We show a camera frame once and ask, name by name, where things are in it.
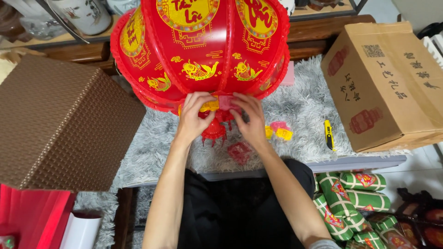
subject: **white paper roll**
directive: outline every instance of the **white paper roll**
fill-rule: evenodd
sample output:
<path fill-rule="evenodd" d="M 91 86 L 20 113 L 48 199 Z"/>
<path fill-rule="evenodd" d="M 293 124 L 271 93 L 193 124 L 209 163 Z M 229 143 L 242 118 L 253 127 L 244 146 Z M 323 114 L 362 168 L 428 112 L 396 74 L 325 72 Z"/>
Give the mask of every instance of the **white paper roll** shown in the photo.
<path fill-rule="evenodd" d="M 69 215 L 60 249 L 92 249 L 101 218 L 77 218 Z"/>

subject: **forearm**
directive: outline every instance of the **forearm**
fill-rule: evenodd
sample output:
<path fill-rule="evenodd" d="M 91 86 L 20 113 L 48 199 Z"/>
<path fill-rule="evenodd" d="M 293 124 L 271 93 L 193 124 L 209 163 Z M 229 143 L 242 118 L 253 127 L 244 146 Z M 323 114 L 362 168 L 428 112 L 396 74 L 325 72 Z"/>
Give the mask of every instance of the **forearm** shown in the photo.
<path fill-rule="evenodd" d="M 189 145 L 173 141 L 155 188 L 143 239 L 143 249 L 176 248 L 183 211 L 185 164 Z"/>
<path fill-rule="evenodd" d="M 277 200 L 303 245 L 308 248 L 318 239 L 331 239 L 311 198 L 272 145 L 264 143 L 256 150 L 263 161 Z"/>

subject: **person's left hand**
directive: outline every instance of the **person's left hand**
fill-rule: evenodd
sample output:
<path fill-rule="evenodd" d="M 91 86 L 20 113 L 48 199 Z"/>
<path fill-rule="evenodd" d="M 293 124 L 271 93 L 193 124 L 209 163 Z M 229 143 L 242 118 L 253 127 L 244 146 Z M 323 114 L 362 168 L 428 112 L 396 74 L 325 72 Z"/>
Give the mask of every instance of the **person's left hand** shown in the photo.
<path fill-rule="evenodd" d="M 183 104 L 180 122 L 174 140 L 188 146 L 196 139 L 215 117 L 215 112 L 210 112 L 205 118 L 199 118 L 198 112 L 202 105 L 209 101 L 217 100 L 208 92 L 188 93 Z"/>

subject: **hand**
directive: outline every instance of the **hand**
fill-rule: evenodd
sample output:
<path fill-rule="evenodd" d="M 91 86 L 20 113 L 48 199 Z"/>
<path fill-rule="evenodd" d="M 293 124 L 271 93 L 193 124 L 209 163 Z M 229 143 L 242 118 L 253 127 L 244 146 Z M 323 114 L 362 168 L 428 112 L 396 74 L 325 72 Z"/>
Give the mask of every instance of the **hand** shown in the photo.
<path fill-rule="evenodd" d="M 264 114 L 261 103 L 252 96 L 246 96 L 241 93 L 233 93 L 238 100 L 232 100 L 232 103 L 240 106 L 249 115 L 249 122 L 245 123 L 241 115 L 231 109 L 229 112 L 234 116 L 237 126 L 243 137 L 256 150 L 263 145 L 269 144 L 266 140 L 266 132 L 264 131 Z"/>
<path fill-rule="evenodd" d="M 208 92 L 188 93 L 182 107 L 180 122 L 174 140 L 189 146 L 194 139 L 208 128 L 215 117 L 215 112 L 210 112 L 205 119 L 199 118 L 198 112 L 204 103 L 215 100 L 217 98 Z"/>

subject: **white porcelain vase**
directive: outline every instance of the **white porcelain vase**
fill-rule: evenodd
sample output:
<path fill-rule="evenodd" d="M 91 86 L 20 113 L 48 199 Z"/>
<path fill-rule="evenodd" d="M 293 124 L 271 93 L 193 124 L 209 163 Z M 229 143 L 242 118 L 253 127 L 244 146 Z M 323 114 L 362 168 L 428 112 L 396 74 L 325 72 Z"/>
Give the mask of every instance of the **white porcelain vase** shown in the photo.
<path fill-rule="evenodd" d="M 51 3 L 85 35 L 102 33 L 111 24 L 111 16 L 99 0 L 52 0 Z"/>
<path fill-rule="evenodd" d="M 140 0 L 107 0 L 109 7 L 119 16 L 140 6 Z"/>

